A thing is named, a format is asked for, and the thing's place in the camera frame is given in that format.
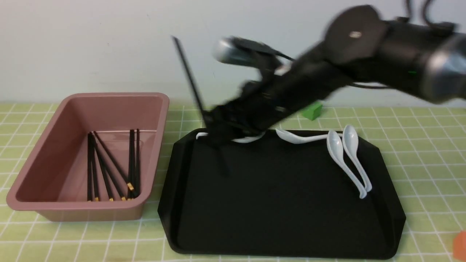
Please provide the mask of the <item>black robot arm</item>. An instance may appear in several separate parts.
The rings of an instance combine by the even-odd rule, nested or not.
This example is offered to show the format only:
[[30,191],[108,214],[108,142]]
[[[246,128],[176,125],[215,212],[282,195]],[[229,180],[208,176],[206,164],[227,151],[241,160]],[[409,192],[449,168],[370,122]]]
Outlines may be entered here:
[[356,82],[379,83],[433,104],[465,99],[465,34],[451,22],[415,25],[406,17],[381,20],[371,5],[340,13],[324,38],[278,76],[280,54],[240,37],[223,38],[218,61],[254,67],[260,81],[204,113],[207,140],[223,144],[261,135],[268,128],[339,88]]

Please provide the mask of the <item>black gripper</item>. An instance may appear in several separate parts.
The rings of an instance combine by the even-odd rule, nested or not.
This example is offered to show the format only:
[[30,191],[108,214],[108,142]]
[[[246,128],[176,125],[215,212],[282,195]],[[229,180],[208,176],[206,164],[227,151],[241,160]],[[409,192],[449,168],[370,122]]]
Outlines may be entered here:
[[247,81],[240,94],[205,113],[206,139],[214,145],[260,136],[292,113],[292,80]]

